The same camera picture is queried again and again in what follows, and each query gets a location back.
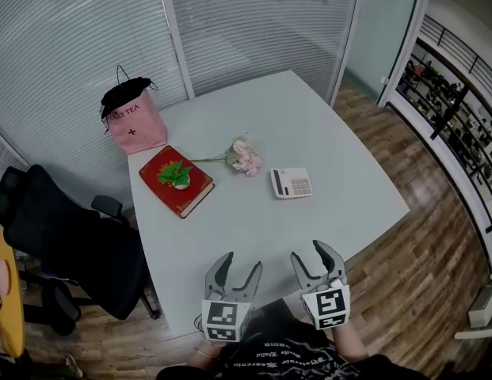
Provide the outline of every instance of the table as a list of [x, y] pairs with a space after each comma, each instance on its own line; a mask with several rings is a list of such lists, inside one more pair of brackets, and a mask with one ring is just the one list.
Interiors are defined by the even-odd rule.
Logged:
[[[319, 239], [345, 260], [400, 220], [409, 208], [374, 157], [337, 114], [287, 71], [221, 89], [161, 111], [169, 144], [189, 159], [221, 154], [248, 131], [263, 160], [255, 177], [223, 163], [199, 163], [215, 189], [186, 218], [172, 213], [139, 177], [161, 148], [128, 156], [135, 213], [149, 270], [174, 336], [195, 332], [204, 276], [234, 251], [227, 286], [239, 287], [256, 262], [263, 306], [297, 291], [290, 253], [307, 268], [325, 268]], [[312, 197], [276, 199], [271, 168], [304, 167]]]
[[18, 358], [25, 347], [24, 309], [18, 278], [15, 254], [2, 236], [0, 229], [0, 260], [6, 260], [10, 269], [10, 292], [1, 297], [0, 309], [0, 345], [11, 357]]

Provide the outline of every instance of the pink bag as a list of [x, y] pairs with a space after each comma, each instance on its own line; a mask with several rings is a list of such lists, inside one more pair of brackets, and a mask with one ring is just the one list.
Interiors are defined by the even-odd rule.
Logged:
[[101, 121], [126, 154], [166, 144], [166, 126], [147, 92], [150, 84], [147, 78], [128, 78], [107, 92], [101, 101], [104, 105]]

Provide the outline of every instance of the book cover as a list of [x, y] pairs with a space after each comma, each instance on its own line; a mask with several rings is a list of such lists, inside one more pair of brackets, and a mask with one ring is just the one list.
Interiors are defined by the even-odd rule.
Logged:
[[[158, 175], [167, 166], [182, 162], [189, 170], [190, 184], [184, 190], [176, 189], [171, 183], [161, 183]], [[214, 188], [212, 178], [179, 154], [170, 145], [165, 146], [140, 171], [140, 177], [166, 206], [181, 218], [185, 218], [198, 203]]]

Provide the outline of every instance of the pink round object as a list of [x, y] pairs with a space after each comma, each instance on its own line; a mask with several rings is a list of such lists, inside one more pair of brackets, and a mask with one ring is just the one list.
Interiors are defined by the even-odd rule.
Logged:
[[0, 295], [8, 295], [10, 292], [10, 269], [6, 260], [0, 260]]

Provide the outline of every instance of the black t-shirt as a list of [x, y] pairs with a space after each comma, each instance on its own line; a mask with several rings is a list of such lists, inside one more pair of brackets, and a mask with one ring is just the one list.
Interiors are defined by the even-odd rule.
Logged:
[[359, 363], [347, 363], [323, 331], [295, 319], [276, 323], [252, 321], [240, 344], [228, 344], [219, 357], [216, 372], [175, 366], [162, 370], [157, 380], [214, 377], [344, 380], [348, 378], [395, 378], [424, 380], [422, 374], [394, 365], [376, 355]]

